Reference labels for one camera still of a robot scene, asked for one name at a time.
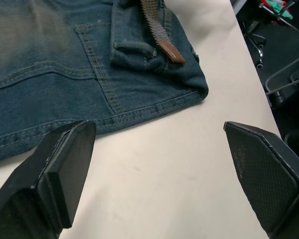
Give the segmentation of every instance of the table surface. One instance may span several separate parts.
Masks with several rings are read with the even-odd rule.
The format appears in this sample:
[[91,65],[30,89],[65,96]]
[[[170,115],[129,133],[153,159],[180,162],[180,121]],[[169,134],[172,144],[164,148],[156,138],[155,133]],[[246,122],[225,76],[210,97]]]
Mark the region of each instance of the table surface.
[[[238,182],[223,124],[278,134],[229,0],[165,0],[200,56],[202,104],[97,138],[61,239],[266,239]],[[31,152],[0,162],[0,187]]]

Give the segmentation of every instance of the belt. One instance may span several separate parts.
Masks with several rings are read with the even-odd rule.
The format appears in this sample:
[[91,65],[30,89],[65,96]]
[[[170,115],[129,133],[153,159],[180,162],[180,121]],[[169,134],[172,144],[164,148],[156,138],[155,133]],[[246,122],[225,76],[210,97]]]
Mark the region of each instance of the belt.
[[169,57],[172,62],[184,64],[185,59],[178,49],[172,44],[168,34],[160,23],[157,0],[141,0],[143,14],[149,24],[153,38],[160,49]]

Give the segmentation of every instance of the denim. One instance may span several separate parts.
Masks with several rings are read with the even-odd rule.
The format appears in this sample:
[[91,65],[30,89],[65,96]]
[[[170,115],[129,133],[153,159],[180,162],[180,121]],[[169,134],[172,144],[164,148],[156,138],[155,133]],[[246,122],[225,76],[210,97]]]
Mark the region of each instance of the denim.
[[157,47],[139,0],[0,0],[0,160],[67,123],[110,133],[207,96],[198,56],[157,2],[185,64]]

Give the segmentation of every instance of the jeans hem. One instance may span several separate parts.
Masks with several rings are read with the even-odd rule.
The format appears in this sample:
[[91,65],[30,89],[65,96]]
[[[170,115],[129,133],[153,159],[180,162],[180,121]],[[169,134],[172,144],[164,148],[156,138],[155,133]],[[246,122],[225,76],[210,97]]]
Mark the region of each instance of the jeans hem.
[[[204,98],[198,92],[191,92],[149,107],[113,115],[109,118],[84,120],[91,120],[96,123],[97,135],[111,133],[187,108],[199,103]],[[31,150],[38,146],[50,131],[78,120],[83,119],[57,119],[0,136],[0,160]]]

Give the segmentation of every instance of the brown leather tab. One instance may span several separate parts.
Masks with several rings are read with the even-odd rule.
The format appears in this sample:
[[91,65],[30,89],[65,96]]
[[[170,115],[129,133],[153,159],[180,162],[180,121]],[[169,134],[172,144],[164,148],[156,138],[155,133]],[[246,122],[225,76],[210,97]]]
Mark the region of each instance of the brown leather tab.
[[163,52],[169,57],[172,62],[184,64],[186,61],[178,51],[178,49],[170,42],[165,39],[161,39],[158,45]]

